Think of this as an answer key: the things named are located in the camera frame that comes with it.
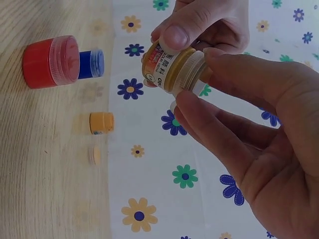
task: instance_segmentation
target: paint jar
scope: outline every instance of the paint jar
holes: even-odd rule
[[[28,45],[23,54],[25,82],[39,89],[72,84],[80,69],[79,47],[73,36],[60,36]]]
[[[94,112],[90,114],[90,129],[92,134],[106,134],[114,130],[112,113]]]
[[[182,90],[199,96],[206,85],[201,80],[210,76],[204,53],[192,47],[170,55],[156,41],[144,54],[142,62],[143,76],[175,97]]]
[[[96,78],[104,75],[104,54],[100,49],[80,52],[79,79]]]

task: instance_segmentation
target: wood grain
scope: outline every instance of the wood grain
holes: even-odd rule
[[[111,238],[107,136],[85,129],[90,112],[108,110],[112,29],[110,0],[0,0],[0,239]],[[105,76],[29,89],[25,47],[69,34],[82,51],[104,50]],[[84,102],[94,82],[103,94]],[[88,162],[92,145],[100,166]]]

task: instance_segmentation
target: green flower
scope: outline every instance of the green flower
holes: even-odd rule
[[[190,166],[186,164],[184,167],[179,165],[177,166],[178,171],[173,172],[174,183],[178,184],[180,188],[186,188],[186,185],[189,188],[194,187],[193,182],[197,182],[198,178],[195,176],[196,170],[190,169]]]
[[[208,93],[211,92],[211,89],[209,88],[209,85],[205,85],[204,90],[199,94],[199,96],[208,96]]]
[[[272,3],[274,8],[280,8],[281,4],[283,4],[283,2],[281,0],[273,0],[273,3]]]
[[[168,7],[168,0],[154,0],[153,7],[157,9],[157,11],[165,11],[165,9]]]
[[[287,55],[281,55],[280,57],[281,61],[294,61],[293,59],[291,59],[289,56]]]
[[[319,60],[319,55],[318,55],[318,54],[313,53],[313,56],[314,56],[317,60]]]

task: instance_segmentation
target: blue paint jar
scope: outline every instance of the blue paint jar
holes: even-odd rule
[[[104,54],[100,49],[80,52],[79,79],[96,78],[104,75]]]

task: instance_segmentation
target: red lid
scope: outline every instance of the red lid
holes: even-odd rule
[[[79,47],[73,36],[53,39],[50,46],[49,65],[57,86],[77,81],[80,71]]]

